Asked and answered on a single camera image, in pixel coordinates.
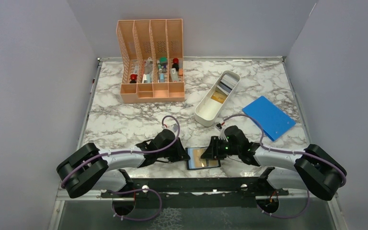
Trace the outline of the black leather card holder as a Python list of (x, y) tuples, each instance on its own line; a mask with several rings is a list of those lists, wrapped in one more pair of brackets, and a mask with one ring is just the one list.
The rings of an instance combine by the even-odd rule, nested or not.
[(187, 170), (192, 171), (221, 167), (221, 163), (219, 160), (206, 160), (201, 158), (201, 155), (205, 152), (206, 149), (207, 147), (186, 148), (186, 152), (190, 157), (190, 160), (186, 161)]

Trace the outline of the white oblong plastic tray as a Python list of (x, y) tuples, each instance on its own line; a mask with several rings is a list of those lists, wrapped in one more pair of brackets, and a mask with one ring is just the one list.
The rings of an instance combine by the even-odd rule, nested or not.
[(230, 100), (236, 94), (237, 87), (240, 84), (240, 82), (239, 82), (237, 87), (235, 88), (235, 91), (229, 96), (229, 98), (225, 101), (225, 103), (221, 104), (221, 103), (218, 103), (218, 102), (216, 102), (216, 101), (214, 101), (210, 98), (211, 95), (212, 95), (212, 89), (215, 86), (215, 84), (217, 83), (218, 79), (216, 80), (214, 85), (210, 88), (210, 90), (207, 92), (205, 97), (201, 100), (201, 102), (195, 108), (195, 121), (198, 122), (199, 124), (205, 126), (205, 127), (210, 127), (214, 124), (215, 120), (218, 118), (218, 115), (221, 113), (223, 108), (226, 105), (230, 104)]

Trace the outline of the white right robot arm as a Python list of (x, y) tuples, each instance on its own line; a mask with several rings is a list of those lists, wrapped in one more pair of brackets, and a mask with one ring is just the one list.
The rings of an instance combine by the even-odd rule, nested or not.
[(222, 160), (236, 155), (247, 165), (270, 166), (272, 171), (257, 182), (258, 191), (269, 195), (276, 189), (308, 190), (325, 201), (330, 201), (346, 183), (346, 170), (326, 151), (315, 144), (303, 150), (277, 149), (251, 142), (237, 126), (221, 129), (212, 136), (201, 155), (206, 160)]

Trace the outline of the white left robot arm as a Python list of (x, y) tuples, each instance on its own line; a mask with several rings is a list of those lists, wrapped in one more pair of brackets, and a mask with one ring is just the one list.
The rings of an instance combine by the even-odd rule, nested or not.
[(77, 198), (90, 190), (114, 190), (124, 197), (131, 192), (131, 182), (125, 168), (142, 168), (159, 158), (168, 162), (186, 161), (185, 151), (175, 132), (164, 129), (155, 138), (143, 141), (129, 149), (99, 150), (88, 143), (60, 163), (56, 171), (61, 187), (70, 198)]

